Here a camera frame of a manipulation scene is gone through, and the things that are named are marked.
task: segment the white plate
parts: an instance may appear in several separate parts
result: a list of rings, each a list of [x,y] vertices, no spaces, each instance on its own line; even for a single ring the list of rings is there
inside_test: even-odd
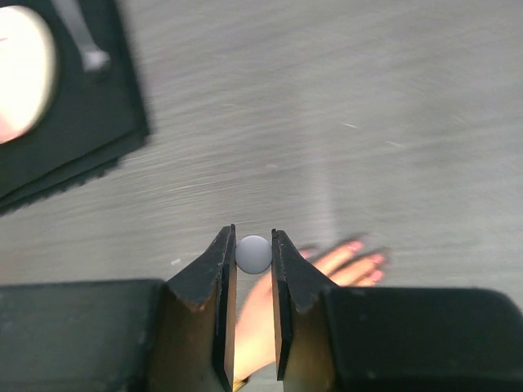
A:
[[[0,8],[0,143],[29,131],[44,114],[56,80],[56,45],[43,18]]]

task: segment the white ball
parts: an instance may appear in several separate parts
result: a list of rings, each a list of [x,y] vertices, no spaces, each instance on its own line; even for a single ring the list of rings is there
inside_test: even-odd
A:
[[[269,241],[257,235],[249,235],[236,245],[236,265],[247,274],[260,274],[272,262]]]

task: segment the human hand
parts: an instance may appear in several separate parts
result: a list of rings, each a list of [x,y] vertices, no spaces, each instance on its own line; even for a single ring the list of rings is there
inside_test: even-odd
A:
[[[387,252],[379,250],[355,257],[363,248],[362,238],[346,240],[319,258],[314,266],[338,286],[374,286],[383,278],[380,267],[387,261]],[[301,254],[305,258],[310,255],[307,251]],[[274,342],[271,276],[267,273],[249,293],[236,323],[235,380],[245,380],[274,362]]]

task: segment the gray ball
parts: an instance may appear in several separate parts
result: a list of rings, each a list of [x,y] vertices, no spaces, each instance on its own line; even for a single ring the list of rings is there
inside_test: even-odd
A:
[[[272,262],[269,241],[257,235],[249,235],[236,245],[236,265],[247,274],[260,274]]]

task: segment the fingernail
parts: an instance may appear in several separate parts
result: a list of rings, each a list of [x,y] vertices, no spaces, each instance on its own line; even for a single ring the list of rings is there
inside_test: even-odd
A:
[[[338,246],[342,246],[343,244],[349,244],[349,243],[360,243],[361,247],[365,247],[367,245],[367,242],[370,240],[370,234],[369,233],[356,233],[349,235],[342,239]]]
[[[375,264],[381,264],[385,261],[385,256],[381,253],[376,253],[370,257]]]
[[[361,249],[363,249],[363,243],[360,241],[352,241],[347,244],[347,247],[353,252],[359,252]]]
[[[315,256],[320,250],[318,249],[318,247],[310,245],[307,247],[302,247],[298,249],[298,251],[304,259],[310,259],[311,257]]]
[[[374,282],[379,282],[383,279],[383,275],[385,275],[382,271],[377,270],[371,273],[369,276]]]

